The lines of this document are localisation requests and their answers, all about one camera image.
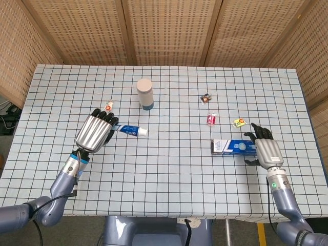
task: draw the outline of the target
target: toothpaste tube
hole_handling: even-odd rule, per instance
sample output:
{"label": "toothpaste tube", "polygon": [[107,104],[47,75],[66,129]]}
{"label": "toothpaste tube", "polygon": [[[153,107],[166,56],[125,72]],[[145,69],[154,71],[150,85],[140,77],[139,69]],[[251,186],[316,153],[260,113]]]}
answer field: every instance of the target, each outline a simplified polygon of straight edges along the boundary
{"label": "toothpaste tube", "polygon": [[114,131],[119,131],[119,132],[124,132],[128,135],[132,136],[142,136],[146,137],[147,136],[147,129],[143,129],[141,127],[136,127],[136,126],[123,126],[123,125],[114,125],[112,126],[112,130]]}

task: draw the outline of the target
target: floor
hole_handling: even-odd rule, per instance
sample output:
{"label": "floor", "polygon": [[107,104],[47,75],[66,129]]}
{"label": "floor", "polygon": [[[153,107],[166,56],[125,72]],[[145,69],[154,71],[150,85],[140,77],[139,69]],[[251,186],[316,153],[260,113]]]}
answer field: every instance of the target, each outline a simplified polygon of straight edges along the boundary
{"label": "floor", "polygon": [[[0,154],[8,157],[13,136],[0,136]],[[52,228],[41,227],[44,246],[60,245],[96,245],[105,224],[104,217],[63,217],[60,223]],[[224,220],[213,223],[214,246],[226,246],[226,225]],[[233,246],[259,245],[257,224],[238,220],[230,220],[231,241]],[[283,246],[284,244],[272,231],[269,224],[265,225],[266,244]],[[0,245],[39,245],[39,237],[33,223],[12,233],[0,234]]]}

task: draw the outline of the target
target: robotic hand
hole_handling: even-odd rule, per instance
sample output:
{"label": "robotic hand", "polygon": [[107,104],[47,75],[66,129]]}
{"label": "robotic hand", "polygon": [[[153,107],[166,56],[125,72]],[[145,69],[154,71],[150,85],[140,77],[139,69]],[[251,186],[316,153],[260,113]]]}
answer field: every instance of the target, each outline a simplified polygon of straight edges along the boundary
{"label": "robotic hand", "polygon": [[117,123],[113,113],[95,109],[76,137],[78,149],[70,154],[50,188],[51,198],[42,196],[22,205],[0,208],[0,233],[22,228],[29,220],[46,227],[57,224],[68,197],[77,195],[77,182],[90,160],[89,153],[99,151],[108,143],[114,134],[112,127]]}
{"label": "robotic hand", "polygon": [[250,137],[255,143],[258,160],[246,160],[245,162],[251,166],[262,166],[268,171],[266,178],[271,187],[277,209],[280,214],[290,220],[278,224],[277,234],[279,238],[290,246],[328,245],[328,236],[313,233],[312,228],[302,216],[285,169],[281,168],[283,157],[279,145],[273,139],[270,130],[254,123],[252,123],[252,127],[256,136],[251,132],[246,132],[244,135]]}

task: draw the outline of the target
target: red candy wrapper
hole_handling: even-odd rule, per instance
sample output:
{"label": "red candy wrapper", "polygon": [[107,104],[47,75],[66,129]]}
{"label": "red candy wrapper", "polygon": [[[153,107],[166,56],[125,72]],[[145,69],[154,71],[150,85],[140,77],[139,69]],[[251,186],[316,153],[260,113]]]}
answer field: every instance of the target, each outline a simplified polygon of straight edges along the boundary
{"label": "red candy wrapper", "polygon": [[207,124],[209,124],[210,126],[214,125],[215,119],[216,119],[216,114],[209,114],[207,116]]}

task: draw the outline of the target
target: white cylindrical container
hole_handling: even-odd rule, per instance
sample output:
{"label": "white cylindrical container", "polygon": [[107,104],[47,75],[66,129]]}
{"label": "white cylindrical container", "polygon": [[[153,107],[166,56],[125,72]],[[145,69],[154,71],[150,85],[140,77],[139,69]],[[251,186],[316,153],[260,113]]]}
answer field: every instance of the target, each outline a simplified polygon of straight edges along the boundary
{"label": "white cylindrical container", "polygon": [[142,78],[137,82],[137,90],[142,109],[151,110],[154,107],[153,86],[150,79]]}

